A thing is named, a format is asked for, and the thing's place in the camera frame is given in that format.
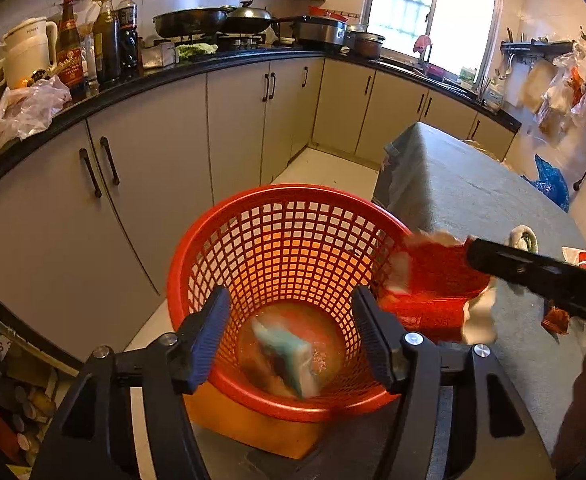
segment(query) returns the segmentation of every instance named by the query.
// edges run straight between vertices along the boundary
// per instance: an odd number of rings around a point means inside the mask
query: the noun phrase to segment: window
[[[432,64],[456,75],[462,67],[482,73],[499,0],[369,1],[367,30],[387,38],[385,49],[417,58],[413,45],[426,34],[433,42]]]

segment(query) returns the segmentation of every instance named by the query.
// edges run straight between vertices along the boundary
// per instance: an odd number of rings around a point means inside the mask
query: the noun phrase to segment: glass bottle
[[[120,22],[113,10],[111,0],[102,2],[100,14],[94,23],[94,43],[96,49],[96,72],[100,85],[109,83],[120,77],[120,55],[118,39]]]
[[[115,9],[120,22],[120,65],[122,70],[138,66],[138,5],[133,0],[120,0]]]
[[[85,98],[86,85],[82,67],[82,50],[80,47],[80,34],[73,14],[73,0],[64,0],[62,3],[62,18],[58,25],[55,52],[58,63],[67,63],[66,68],[58,76],[68,86],[71,98],[74,101]]]

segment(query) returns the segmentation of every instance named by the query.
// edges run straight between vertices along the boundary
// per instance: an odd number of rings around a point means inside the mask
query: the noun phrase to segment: black cabinet handle
[[[264,97],[262,98],[263,103],[265,103],[266,99],[269,97],[269,75],[264,74],[264,78],[266,79],[266,92],[264,92]]]
[[[109,147],[109,140],[106,137],[100,137],[100,146],[106,150],[106,156],[109,159],[111,165],[111,173],[113,174],[113,186],[120,185],[120,178],[118,172],[115,170],[115,163],[113,162],[113,155],[111,154],[111,148]]]
[[[271,77],[273,78],[273,90],[271,90],[271,95],[269,95],[269,99],[273,99],[275,95],[275,72],[271,72]]]
[[[477,133],[477,128],[480,127],[480,121],[477,121],[477,124],[475,125],[475,129],[473,130],[473,135],[471,135],[471,140],[474,139],[475,134]]]
[[[429,114],[429,110],[431,109],[431,103],[433,102],[433,98],[429,97],[429,105],[426,107],[426,112],[424,112],[424,117]]]
[[[86,151],[85,148],[80,148],[80,159],[84,160],[84,163],[86,164],[86,169],[89,170],[91,182],[94,184],[94,189],[96,190],[96,198],[101,198],[102,191],[100,191],[100,186],[97,185],[96,174],[93,172],[93,168],[91,167],[91,161],[89,160],[89,153]]]

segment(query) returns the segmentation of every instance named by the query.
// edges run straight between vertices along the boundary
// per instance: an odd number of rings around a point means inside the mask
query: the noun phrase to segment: floor
[[[273,181],[273,184],[315,184],[339,189],[370,200],[376,180],[377,171],[307,148]],[[166,301],[164,301],[133,338],[127,350],[143,348],[163,333],[172,331],[173,327]],[[133,388],[132,391],[132,419],[140,477],[142,480],[155,480],[140,388]],[[212,480],[265,478],[245,460],[250,447],[205,428],[194,427],[193,430]]]

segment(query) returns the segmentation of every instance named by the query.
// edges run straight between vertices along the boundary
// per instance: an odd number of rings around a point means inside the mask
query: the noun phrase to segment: red plastic basket
[[[287,184],[238,194],[201,216],[181,240],[167,284],[171,322],[177,329],[215,285],[225,285],[231,312],[211,384],[247,408],[294,422],[374,411],[394,397],[371,376],[351,314],[351,291],[365,284],[375,292],[388,275],[388,256],[404,247],[409,234],[387,211],[335,189]],[[282,300],[322,308],[342,330],[343,367],[318,397],[267,394],[237,364],[244,321]]]

